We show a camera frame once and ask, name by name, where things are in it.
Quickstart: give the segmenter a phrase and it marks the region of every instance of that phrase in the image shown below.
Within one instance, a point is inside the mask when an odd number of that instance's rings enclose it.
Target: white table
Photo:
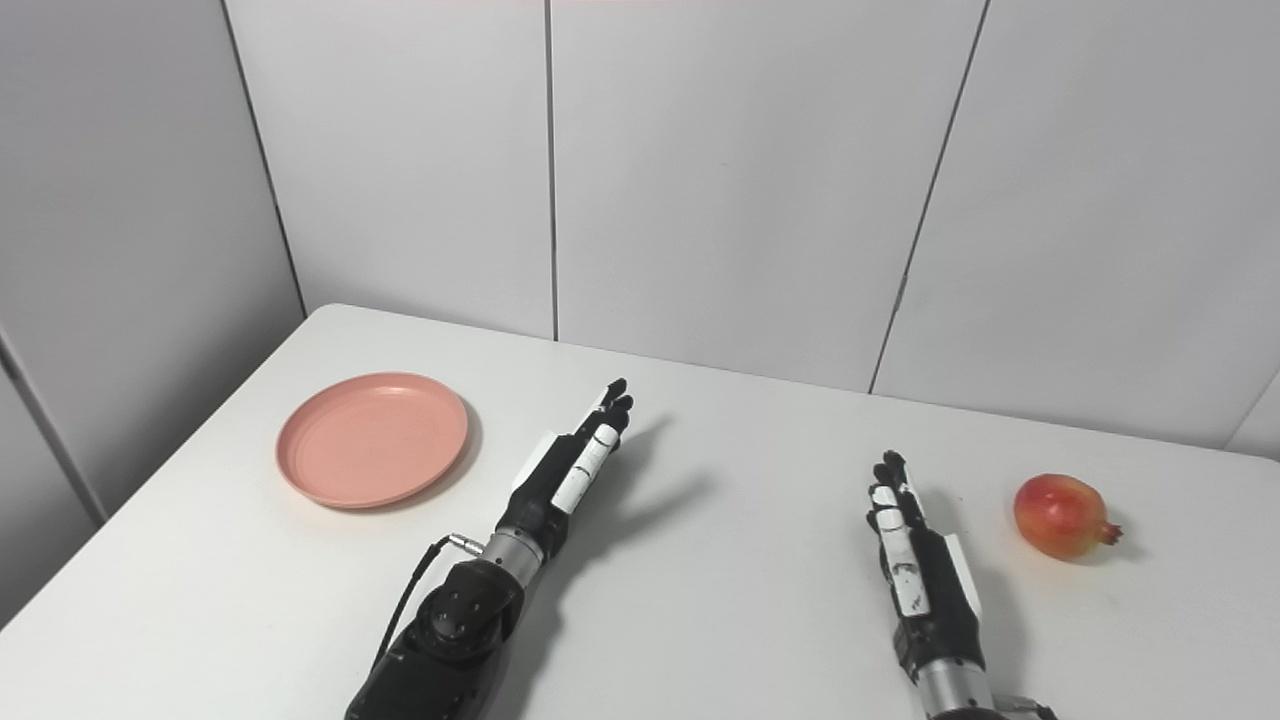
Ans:
[[[379,370],[454,388],[475,443],[416,501],[315,505],[280,479],[276,432]],[[326,306],[0,633],[0,716],[340,717],[426,544],[488,537],[539,434],[618,375],[632,427],[489,720],[918,719],[863,520],[888,447],[961,532],[997,692],[1064,720],[1275,712],[1276,464]],[[1010,500],[1042,471],[1098,486],[1121,544],[1079,565],[1030,550]]]

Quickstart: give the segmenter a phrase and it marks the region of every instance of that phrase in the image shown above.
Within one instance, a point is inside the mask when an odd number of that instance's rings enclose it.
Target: pomegranate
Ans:
[[[1071,560],[1098,543],[1115,544],[1119,525],[1107,523],[1107,507],[1098,491],[1071,475],[1036,475],[1014,497],[1018,532],[1036,550]]]

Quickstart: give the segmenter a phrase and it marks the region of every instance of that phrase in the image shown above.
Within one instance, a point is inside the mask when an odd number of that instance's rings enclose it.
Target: panel seam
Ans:
[[[31,416],[32,423],[36,425],[36,430],[40,432],[41,438],[45,441],[45,446],[49,447],[49,452],[54,456],[54,461],[67,478],[67,484],[72,487],[76,500],[78,500],[84,507],[84,512],[88,514],[90,520],[92,520],[96,527],[101,528],[106,524],[106,507],[97,497],[97,493],[95,493],[88,486],[88,482],[84,480],[84,475],[81,474],[79,468],[76,466],[76,461],[72,459],[70,451],[67,448],[67,443],[63,442],[63,438],[58,434],[58,429],[54,427],[49,413],[46,413],[45,407],[40,404],[40,398],[36,396],[35,388],[22,372],[18,356],[9,350],[9,345],[5,341],[3,332],[0,332],[0,365],[4,366],[5,374],[13,382],[14,391],[17,391],[19,400],[22,400],[23,406],[27,409],[27,415]]]
[[[253,126],[253,140],[257,142],[257,155],[262,161],[262,174],[266,176],[266,191],[271,195],[271,209],[275,211],[275,227],[280,231],[280,242],[284,245],[284,258],[289,264],[289,278],[293,281],[293,292],[298,299],[298,307],[302,316],[307,315],[307,304],[302,297],[302,282],[298,279],[298,265],[293,260],[293,247],[289,245],[289,236],[284,231],[284,215],[280,214],[280,200],[275,193],[275,179],[271,177],[271,164],[266,160],[266,146],[262,143],[262,128],[257,123],[257,110],[253,109],[253,97],[248,92],[248,78],[244,76],[244,61],[241,59],[239,42],[236,40],[236,29],[232,27],[232,13],[227,6],[227,0],[220,0],[223,9],[223,22],[227,24],[227,37],[232,44],[232,55],[236,58],[236,72],[239,76],[241,91],[244,94],[244,105],[248,108],[248,119]]]
[[[556,225],[556,91],[552,72],[552,0],[543,0],[543,42],[547,47],[547,187],[552,241],[552,340],[559,342],[559,256]]]
[[[1262,402],[1262,398],[1267,396],[1267,391],[1270,391],[1271,387],[1276,383],[1276,378],[1280,378],[1280,366],[1277,366],[1276,370],[1271,373],[1271,379],[1263,383],[1262,389],[1253,398],[1253,402],[1249,404],[1249,409],[1244,411],[1244,415],[1240,415],[1240,421],[1235,424],[1235,429],[1231,430],[1231,434],[1226,436],[1226,439],[1222,441],[1222,446],[1219,450],[1226,450],[1226,447],[1231,445],[1231,441],[1235,439],[1236,433],[1239,433],[1240,428],[1244,427],[1244,423],[1249,420],[1249,416],[1253,415],[1253,411],[1258,409],[1258,404]]]
[[[897,311],[902,304],[902,296],[906,295],[906,282],[908,277],[911,274],[911,263],[915,261],[915,249],[920,243],[920,233],[924,229],[924,219],[929,214],[929,202],[933,200],[933,190],[938,184],[938,174],[942,170],[942,159],[947,154],[947,143],[951,141],[951,131],[955,128],[956,115],[960,111],[960,100],[964,97],[965,86],[969,83],[969,72],[973,69],[973,59],[978,54],[978,42],[982,40],[982,28],[987,23],[987,10],[989,8],[991,0],[986,0],[982,5],[982,13],[978,15],[978,27],[974,31],[973,44],[969,46],[969,58],[965,60],[964,73],[960,76],[960,86],[956,88],[956,99],[951,105],[951,117],[947,118],[947,127],[942,133],[942,145],[938,147],[938,159],[933,163],[933,176],[929,178],[929,188],[924,193],[924,204],[920,206],[920,217],[915,223],[915,234],[911,237],[911,247],[908,250],[906,264],[902,266],[902,277],[897,284],[897,295],[893,299],[893,307],[890,310],[888,324],[884,327],[884,338],[881,341],[879,354],[876,356],[876,368],[872,370],[872,382],[867,386],[868,395],[876,392],[876,380],[879,379],[881,365],[884,363],[884,350],[888,347],[888,340],[893,332],[893,323],[897,320]]]

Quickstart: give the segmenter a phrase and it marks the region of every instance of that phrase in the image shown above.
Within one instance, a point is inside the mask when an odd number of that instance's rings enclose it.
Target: robotic arm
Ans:
[[[982,605],[955,534],[929,528],[897,452],[874,468],[867,521],[879,536],[881,570],[892,588],[899,665],[931,720],[1056,720],[1033,700],[992,696],[978,639]]]
[[[347,720],[471,720],[479,714],[525,589],[564,544],[570,516],[627,428],[632,400],[626,387],[623,379],[609,384],[573,433],[544,436],[488,543],[453,534],[431,547],[415,579],[445,543],[475,559],[454,565],[396,642],[387,647],[384,641]],[[398,615],[399,609],[388,638]]]

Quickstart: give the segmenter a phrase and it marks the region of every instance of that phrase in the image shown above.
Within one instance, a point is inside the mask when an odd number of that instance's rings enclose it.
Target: white wall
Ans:
[[[0,6],[0,325],[106,511],[302,319],[216,0]]]
[[[93,523],[0,373],[0,628],[91,534]]]
[[[1280,365],[1277,35],[993,0],[876,392],[1226,443]]]
[[[230,0],[310,306],[854,389],[982,6]],[[1224,446],[1280,366],[1276,29],[992,0],[876,392]]]
[[[552,0],[561,340],[865,391],[980,0]]]
[[[228,0],[308,309],[552,337],[538,0]]]

